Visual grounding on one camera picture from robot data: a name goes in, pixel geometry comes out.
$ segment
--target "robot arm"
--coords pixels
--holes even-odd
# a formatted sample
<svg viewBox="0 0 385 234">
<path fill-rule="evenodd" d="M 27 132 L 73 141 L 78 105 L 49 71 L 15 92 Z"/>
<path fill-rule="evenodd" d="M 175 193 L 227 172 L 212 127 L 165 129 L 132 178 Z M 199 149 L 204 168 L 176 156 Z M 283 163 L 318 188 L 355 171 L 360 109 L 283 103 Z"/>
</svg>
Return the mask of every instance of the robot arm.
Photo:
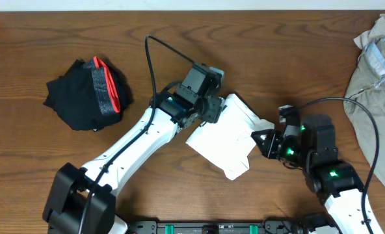
<svg viewBox="0 0 385 234">
<path fill-rule="evenodd" d="M 285 124 L 283 133 L 269 129 L 253 132 L 252 138 L 264 157 L 278 159 L 287 167 L 302 169 L 308 188 L 316 193 L 320 204 L 336 224 L 312 227 L 305 233 L 338 233 L 338 230 L 343 234 L 368 233 L 361 212 L 364 185 L 354 168 L 338 159 L 331 119 L 314 114 L 300 121 L 293 108 L 280 108 L 280 123 Z M 365 208 L 373 233 L 383 233 L 368 198 Z M 303 229 L 298 224 L 294 228 L 295 233 Z"/>
<path fill-rule="evenodd" d="M 221 88 L 223 75 L 221 70 L 195 63 L 182 83 L 171 83 L 157 94 L 157 108 L 147 132 L 120 153 L 96 185 L 83 226 L 84 234 L 124 234 L 127 231 L 127 224 L 115 215 L 117 195 L 146 159 L 182 129 L 197 119 L 217 122 L 224 99 L 214 95 Z M 176 91 L 170 93 L 169 89 L 174 86 Z M 80 192 L 92 188 L 103 165 L 142 131 L 151 113 L 149 107 L 115 145 L 80 169 L 67 163 L 57 172 L 42 217 L 49 224 L 49 232 L 78 232 L 86 203 L 86 197 Z"/>
</svg>

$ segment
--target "green light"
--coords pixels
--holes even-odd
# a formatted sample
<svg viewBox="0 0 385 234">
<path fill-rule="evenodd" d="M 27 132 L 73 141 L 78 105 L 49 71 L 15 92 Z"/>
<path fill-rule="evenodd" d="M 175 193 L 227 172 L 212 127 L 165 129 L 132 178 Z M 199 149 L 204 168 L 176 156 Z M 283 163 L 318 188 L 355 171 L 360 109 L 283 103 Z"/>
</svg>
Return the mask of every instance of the green light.
<svg viewBox="0 0 385 234">
<path fill-rule="evenodd" d="M 331 171 L 330 172 L 330 176 L 331 177 L 336 177 L 336 176 L 338 176 L 338 174 L 336 173 L 336 171 Z"/>
<path fill-rule="evenodd" d="M 288 151 L 287 151 L 286 153 L 287 153 L 287 154 L 294 154 L 294 151 L 293 151 L 291 148 L 289 148 Z"/>
</svg>

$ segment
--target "white wall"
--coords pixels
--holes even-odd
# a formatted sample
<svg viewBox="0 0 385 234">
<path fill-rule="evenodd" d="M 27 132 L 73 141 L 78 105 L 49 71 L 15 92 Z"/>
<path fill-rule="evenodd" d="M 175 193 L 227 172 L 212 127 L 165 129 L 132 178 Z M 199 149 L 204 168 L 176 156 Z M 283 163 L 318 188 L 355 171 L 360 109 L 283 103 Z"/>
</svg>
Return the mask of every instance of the white wall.
<svg viewBox="0 0 385 234">
<path fill-rule="evenodd" d="M 385 10 L 385 0 L 0 0 L 0 11 Z"/>
</svg>

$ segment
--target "wooden table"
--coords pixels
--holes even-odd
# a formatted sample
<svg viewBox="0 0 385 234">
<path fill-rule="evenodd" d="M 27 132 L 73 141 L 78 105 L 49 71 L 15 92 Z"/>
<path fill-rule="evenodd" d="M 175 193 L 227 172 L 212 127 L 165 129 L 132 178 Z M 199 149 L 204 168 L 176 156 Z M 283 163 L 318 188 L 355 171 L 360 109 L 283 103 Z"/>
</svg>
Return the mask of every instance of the wooden table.
<svg viewBox="0 0 385 234">
<path fill-rule="evenodd" d="M 55 172 L 97 157 L 141 117 L 152 95 L 144 37 L 153 34 L 197 61 L 225 71 L 221 95 L 237 93 L 261 118 L 277 108 L 343 96 L 360 50 L 353 38 L 378 11 L 12 12 L 0 13 L 0 233 L 44 233 Z M 190 65 L 151 43 L 157 86 L 182 80 Z M 72 131 L 42 105 L 46 82 L 75 59 L 108 57 L 127 77 L 134 102 L 98 133 Z M 305 113 L 333 118 L 341 158 L 364 181 L 369 171 L 341 103 Z M 300 171 L 263 158 L 235 181 L 185 144 L 195 126 L 154 153 L 118 198 L 128 220 L 262 220 L 322 211 Z M 374 177 L 370 202 L 385 231 L 385 188 Z"/>
</svg>

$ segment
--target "red strap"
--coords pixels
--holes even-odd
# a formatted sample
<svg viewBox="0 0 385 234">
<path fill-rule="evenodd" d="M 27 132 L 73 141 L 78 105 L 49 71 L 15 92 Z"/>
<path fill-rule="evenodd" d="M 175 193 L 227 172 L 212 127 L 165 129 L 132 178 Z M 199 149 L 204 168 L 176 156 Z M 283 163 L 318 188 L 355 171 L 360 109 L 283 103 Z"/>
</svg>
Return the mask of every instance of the red strap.
<svg viewBox="0 0 385 234">
<path fill-rule="evenodd" d="M 110 73 L 107 65 L 98 57 L 94 57 L 94 64 L 96 68 L 103 68 L 106 76 L 107 91 L 109 93 L 110 100 L 112 101 L 113 109 L 116 113 L 120 112 L 119 96 L 117 95 L 116 86 L 114 85 L 113 77 Z"/>
</svg>

